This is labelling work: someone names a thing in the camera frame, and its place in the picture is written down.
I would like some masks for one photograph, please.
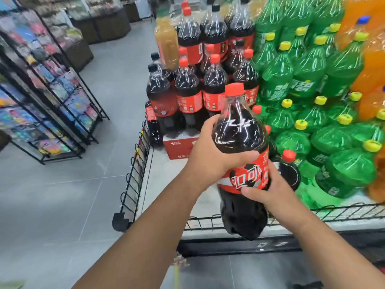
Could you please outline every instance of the plastic bottle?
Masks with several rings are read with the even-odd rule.
[[[278,1],[268,0],[255,23],[254,52],[257,53],[263,48],[266,34],[269,32],[274,32],[276,34],[277,38],[275,43],[277,45],[278,35],[282,27],[282,17]]]
[[[300,165],[302,181],[309,184],[330,155],[353,148],[349,129],[352,122],[349,114],[341,114],[330,126],[316,131],[310,138],[310,152]]]
[[[376,140],[383,143],[385,141],[385,108],[380,109],[377,115],[368,121],[358,122],[349,128],[355,147],[361,146],[366,140]]]
[[[166,79],[168,81],[170,81],[170,83],[172,83],[173,80],[174,80],[174,76],[172,75],[171,70],[167,69],[166,66],[161,62],[159,54],[158,53],[152,53],[151,54],[151,59],[152,59],[152,62],[155,65],[157,65],[158,71],[161,72],[162,75],[164,77],[166,77]]]
[[[229,47],[229,41],[227,39],[228,29],[219,14],[219,5],[213,5],[212,11],[211,21],[204,27],[205,43],[213,44],[214,51],[212,53],[219,55],[221,61],[224,61],[227,58]]]
[[[224,16],[224,22],[226,23],[228,28],[230,28],[231,21],[233,20],[235,14],[239,11],[240,5],[241,5],[241,0],[233,0],[229,8],[229,11]]]
[[[279,106],[289,91],[289,84],[293,79],[294,70],[288,56],[290,42],[282,42],[278,56],[269,63],[262,75],[262,89],[260,101],[271,112]]]
[[[209,24],[212,18],[212,6],[214,4],[215,0],[207,0],[207,9],[205,10],[205,13],[203,14],[203,17],[201,19],[200,29],[203,33],[202,38],[205,39],[205,26],[206,24]]]
[[[150,131],[150,144],[153,148],[160,148],[163,146],[163,134],[150,101],[146,102],[146,117],[148,130]]]
[[[318,207],[337,207],[376,177],[373,157],[382,145],[374,140],[363,146],[334,153],[317,172],[308,186],[307,194]]]
[[[341,101],[340,103],[332,106],[327,111],[329,123],[332,123],[337,120],[340,114],[349,114],[352,117],[353,122],[355,122],[359,115],[357,108],[361,97],[362,93],[352,92],[348,95],[346,100]]]
[[[268,124],[272,129],[270,137],[273,140],[283,131],[294,127],[295,122],[290,110],[292,103],[293,102],[290,99],[282,100],[279,109],[270,113],[267,117],[266,124]]]
[[[182,71],[175,80],[176,98],[179,110],[186,120],[186,131],[190,136],[195,136],[201,131],[203,123],[209,115],[203,107],[199,78],[190,69],[186,58],[180,59],[179,65]]]
[[[201,42],[201,30],[198,23],[191,17],[191,8],[183,9],[183,21],[178,31],[178,43],[187,48],[190,65],[196,65],[203,59],[203,46]]]
[[[298,166],[294,164],[296,152],[284,150],[281,157],[272,160],[280,175],[286,180],[290,187],[295,191],[301,183],[301,174]]]
[[[275,140],[277,151],[280,155],[284,150],[292,150],[297,153],[294,163],[299,165],[310,152],[310,142],[306,134],[307,123],[304,120],[297,120],[294,128],[284,131]]]
[[[294,3],[285,10],[280,41],[292,42],[298,27],[305,27],[305,33],[309,24],[313,20],[313,8],[308,4],[309,0],[295,0]]]
[[[317,36],[314,45],[294,65],[294,78],[290,84],[288,98],[296,106],[308,105],[313,100],[314,93],[325,75],[326,55],[324,44],[326,38],[324,35]]]
[[[319,7],[314,10],[314,19],[308,28],[305,37],[305,44],[314,43],[317,35],[326,33],[332,23],[341,23],[345,14],[342,0],[324,0]]]
[[[211,55],[211,66],[203,78],[202,87],[203,101],[210,117],[223,109],[227,82],[227,74],[221,67],[219,55]]]
[[[195,74],[201,80],[203,80],[203,77],[210,67],[210,56],[214,53],[214,45],[212,43],[205,44],[204,47],[205,55],[203,57],[203,61],[201,62],[200,67],[195,71]]]
[[[297,119],[307,122],[306,133],[313,134],[327,124],[328,118],[324,107],[326,101],[326,97],[317,96],[313,106],[304,109],[297,115]]]
[[[385,84],[385,32],[373,38],[365,47],[363,71],[350,87],[353,91],[369,94]]]
[[[378,87],[373,92],[363,96],[359,103],[359,119],[367,121],[375,117],[385,106],[385,86]]]
[[[229,76],[229,81],[233,81],[233,74],[237,71],[238,67],[243,61],[243,40],[237,40],[235,43],[235,52],[230,55],[229,58],[224,62],[223,68]]]
[[[363,69],[363,42],[368,34],[357,32],[349,45],[329,57],[326,73],[318,92],[325,97],[335,97],[335,100],[345,95],[350,85]]]
[[[270,135],[272,128],[269,125],[265,125],[265,128],[266,128],[267,134]],[[277,151],[277,146],[274,143],[274,140],[272,140],[269,136],[269,159],[273,160],[276,157],[278,157],[278,158],[280,157],[278,154],[278,151]]]
[[[161,133],[175,138],[183,128],[175,93],[170,82],[158,71],[157,65],[148,65],[148,70],[150,77],[147,83],[147,97],[159,122]]]
[[[295,30],[295,38],[289,49],[289,58],[294,65],[300,57],[305,53],[305,44],[303,43],[303,38],[306,33],[306,27],[298,27]]]
[[[167,69],[175,71],[178,68],[178,36],[167,17],[155,20],[155,39],[158,44],[162,62]]]
[[[338,35],[337,37],[338,47],[339,48],[346,47],[349,43],[353,41],[357,32],[366,32],[366,24],[368,24],[369,20],[370,20],[369,15],[361,16],[357,20],[355,26],[352,29]]]
[[[243,83],[245,100],[250,107],[256,103],[259,88],[258,73],[254,70],[251,62],[253,53],[250,48],[244,50],[244,59],[233,75],[234,82]]]
[[[235,43],[242,39],[244,48],[253,48],[254,22],[249,13],[249,0],[241,0],[239,11],[236,12],[230,23],[229,51],[235,51]]]
[[[228,170],[218,181],[221,216],[228,233],[254,240],[267,224],[267,211],[263,204],[244,197],[241,188],[269,188],[269,142],[265,127],[254,118],[244,101],[243,84],[226,85],[225,93],[226,103],[212,133],[216,147],[223,153],[257,150],[260,156],[251,163]]]
[[[333,24],[330,24],[329,26],[328,33],[326,34],[328,38],[326,39],[326,42],[325,42],[326,58],[332,56],[338,49],[335,39],[340,26],[341,26],[340,23],[333,23]]]
[[[278,55],[275,50],[274,38],[274,32],[267,33],[266,42],[263,45],[263,48],[253,57],[253,66],[259,77],[262,77],[263,71],[266,70],[268,63]]]

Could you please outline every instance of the red label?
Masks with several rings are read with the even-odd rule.
[[[157,117],[168,117],[173,115],[177,110],[175,96],[170,96],[161,101],[150,100],[152,109]]]
[[[226,101],[226,95],[223,93],[210,94],[203,92],[203,101],[205,102],[205,108],[209,111],[221,111]]]
[[[248,106],[252,106],[257,102],[258,88],[259,86],[244,91],[244,99],[247,101]]]
[[[156,116],[155,116],[155,113],[154,113],[152,106],[146,107],[146,115],[147,115],[148,121],[156,121]]]
[[[180,111],[186,114],[197,112],[203,107],[201,91],[193,96],[188,97],[177,95],[176,100],[178,102]]]
[[[218,181],[218,186],[233,194],[240,194],[241,188],[264,188],[269,181],[269,148],[262,152],[257,160],[244,166],[232,168]]]
[[[203,45],[199,43],[187,48],[187,58],[189,60],[189,65],[196,65],[200,63],[203,59]]]
[[[230,53],[235,53],[235,42],[237,40],[243,40],[244,46],[243,48],[247,50],[248,48],[253,48],[253,42],[254,42],[254,33],[252,35],[249,35],[247,37],[230,37],[229,38],[229,51]]]
[[[227,54],[228,49],[229,49],[229,40],[226,40],[225,42],[221,42],[221,43],[214,43],[214,51],[212,54],[219,55],[222,61],[226,59],[225,55]]]

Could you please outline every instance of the person's left hand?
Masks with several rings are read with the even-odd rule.
[[[199,186],[200,193],[221,179],[230,168],[250,163],[259,156],[258,151],[233,154],[225,154],[219,151],[211,137],[213,126],[218,118],[219,115],[216,115],[205,121],[189,160],[182,170],[182,173],[185,173],[194,181],[194,185]]]

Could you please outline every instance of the yellow bottle cap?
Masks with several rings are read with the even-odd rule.
[[[366,140],[363,143],[363,147],[366,151],[377,153],[381,150],[382,144],[377,142],[376,140]]]
[[[281,42],[280,50],[289,50],[291,42]]]
[[[286,107],[286,108],[291,107],[292,104],[293,104],[293,101],[292,101],[291,99],[284,99],[284,100],[282,100],[282,102],[281,102],[281,105],[282,105],[283,107]]]
[[[339,28],[341,27],[340,23],[333,23],[329,26],[329,32],[337,32],[339,31]]]
[[[362,93],[358,92],[358,91],[355,91],[355,92],[352,92],[349,95],[349,100],[351,100],[351,101],[360,101],[361,97],[362,97]]]
[[[306,33],[306,27],[298,27],[296,30],[295,30],[295,35],[297,36],[301,36],[301,35],[305,35]]]
[[[339,122],[341,125],[350,125],[352,121],[353,117],[349,114],[340,114],[337,117],[337,122]]]
[[[385,109],[380,109],[380,110],[377,112],[376,117],[377,117],[378,119],[385,120]]]
[[[326,35],[318,35],[315,40],[314,44],[315,45],[324,45],[328,37]]]
[[[274,38],[275,38],[275,32],[269,32],[266,34],[266,37],[265,37],[267,41],[273,40]]]
[[[328,99],[324,96],[317,96],[314,100],[315,104],[318,104],[319,106],[323,106]]]
[[[354,36],[354,41],[355,42],[364,42],[365,40],[368,39],[369,33],[367,32],[357,32],[356,35]]]
[[[297,130],[305,130],[307,126],[308,122],[303,119],[296,120],[294,125]]]

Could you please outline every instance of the red cardboard box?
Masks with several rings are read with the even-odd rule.
[[[188,158],[199,135],[189,136],[185,131],[175,139],[163,137],[163,145],[166,147],[170,159]]]

